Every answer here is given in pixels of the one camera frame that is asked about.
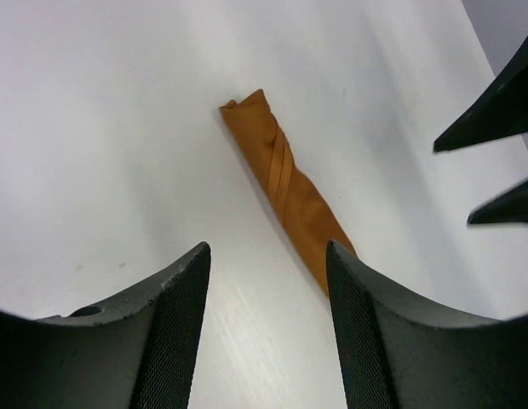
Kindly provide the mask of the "brown satin napkin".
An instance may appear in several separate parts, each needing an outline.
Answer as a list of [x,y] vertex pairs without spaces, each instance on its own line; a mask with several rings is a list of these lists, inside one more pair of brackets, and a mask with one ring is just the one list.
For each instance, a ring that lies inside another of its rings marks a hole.
[[329,293],[326,249],[331,240],[354,251],[331,208],[300,171],[287,137],[258,89],[219,108],[221,117],[266,194],[279,224],[324,294]]

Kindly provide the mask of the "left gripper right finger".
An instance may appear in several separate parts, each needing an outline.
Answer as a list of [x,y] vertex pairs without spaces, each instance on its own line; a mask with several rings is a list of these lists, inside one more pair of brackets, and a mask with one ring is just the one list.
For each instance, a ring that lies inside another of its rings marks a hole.
[[351,408],[528,408],[528,314],[494,320],[423,297],[327,246]]

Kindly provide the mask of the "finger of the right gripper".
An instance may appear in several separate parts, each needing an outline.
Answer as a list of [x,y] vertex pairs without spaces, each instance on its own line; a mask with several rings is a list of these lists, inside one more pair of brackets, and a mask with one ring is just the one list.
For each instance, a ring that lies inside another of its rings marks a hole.
[[477,101],[433,143],[436,153],[528,133],[528,35]]
[[468,225],[528,224],[528,178],[473,210]]

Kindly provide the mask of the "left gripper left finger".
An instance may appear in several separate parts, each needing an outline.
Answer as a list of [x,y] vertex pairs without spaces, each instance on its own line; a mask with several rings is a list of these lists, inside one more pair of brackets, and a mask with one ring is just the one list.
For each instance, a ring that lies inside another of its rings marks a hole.
[[210,262],[200,243],[66,317],[0,310],[0,408],[187,407]]

